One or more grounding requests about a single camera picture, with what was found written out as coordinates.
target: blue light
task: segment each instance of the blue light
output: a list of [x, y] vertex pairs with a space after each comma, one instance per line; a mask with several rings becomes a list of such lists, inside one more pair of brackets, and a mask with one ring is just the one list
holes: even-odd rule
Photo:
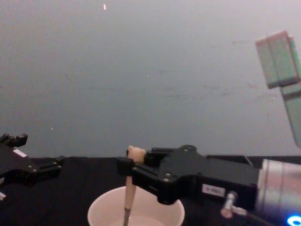
[[291, 216], [287, 219], [287, 223], [290, 226], [301, 226], [301, 217], [299, 216]]

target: black table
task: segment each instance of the black table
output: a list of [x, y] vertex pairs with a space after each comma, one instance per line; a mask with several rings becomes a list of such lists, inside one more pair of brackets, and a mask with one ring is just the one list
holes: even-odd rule
[[[241, 161], [236, 156], [220, 158]], [[301, 164], [300, 156], [249, 157], [256, 167], [263, 158]], [[44, 162], [47, 159], [34, 159]], [[42, 181], [32, 187], [0, 187], [7, 195], [0, 203], [0, 226], [88, 226], [87, 212], [101, 194], [124, 186], [125, 178], [117, 174], [115, 158], [69, 157], [60, 177]], [[220, 205], [181, 200], [185, 207], [183, 226], [220, 226]]]

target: gray wall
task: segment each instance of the gray wall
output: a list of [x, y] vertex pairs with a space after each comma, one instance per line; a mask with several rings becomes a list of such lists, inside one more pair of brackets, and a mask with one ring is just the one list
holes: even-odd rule
[[254, 40], [286, 29], [299, 0], [0, 3], [0, 132], [34, 157], [118, 156], [127, 146], [299, 154]]

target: white label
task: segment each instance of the white label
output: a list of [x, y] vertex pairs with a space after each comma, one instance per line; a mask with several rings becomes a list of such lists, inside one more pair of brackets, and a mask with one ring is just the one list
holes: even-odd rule
[[27, 156], [26, 154], [24, 154], [23, 152], [21, 152], [19, 149], [15, 149], [15, 150], [14, 150], [14, 153], [20, 155], [20, 156], [23, 157], [23, 158]]
[[206, 194], [212, 194], [220, 197], [225, 197], [226, 189], [222, 187], [216, 187], [212, 185], [205, 185], [203, 184], [202, 192]]

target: cup rim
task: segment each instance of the cup rim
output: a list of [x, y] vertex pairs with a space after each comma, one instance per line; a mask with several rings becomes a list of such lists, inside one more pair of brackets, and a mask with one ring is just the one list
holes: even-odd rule
[[[102, 195], [100, 195], [97, 199], [95, 199], [93, 201], [93, 203], [91, 204], [91, 206], [89, 207], [89, 210], [88, 210], [88, 216], [87, 217], [88, 217], [88, 223], [89, 223], [89, 225], [92, 225], [92, 219], [91, 219], [91, 217], [92, 217], [91, 216], [91, 214], [92, 214], [92, 208], [98, 203], [98, 200], [101, 199], [102, 197], [104, 197], [105, 195], [108, 195], [110, 193], [113, 193], [115, 191], [118, 191], [118, 190], [121, 190], [121, 189], [125, 189], [125, 188], [126, 188], [125, 186], [122, 186], [122, 187], [117, 187], [117, 188], [114, 188], [112, 190], [109, 190], [106, 193], [103, 193]], [[183, 221], [184, 221], [184, 217], [185, 217], [185, 209], [184, 209], [184, 206], [183, 206], [183, 204], [182, 204], [182, 202], [180, 200], [177, 200], [176, 203], [179, 204], [180, 211], [181, 211], [180, 224], [177, 225], [177, 226], [181, 226], [182, 223], [183, 223]]]

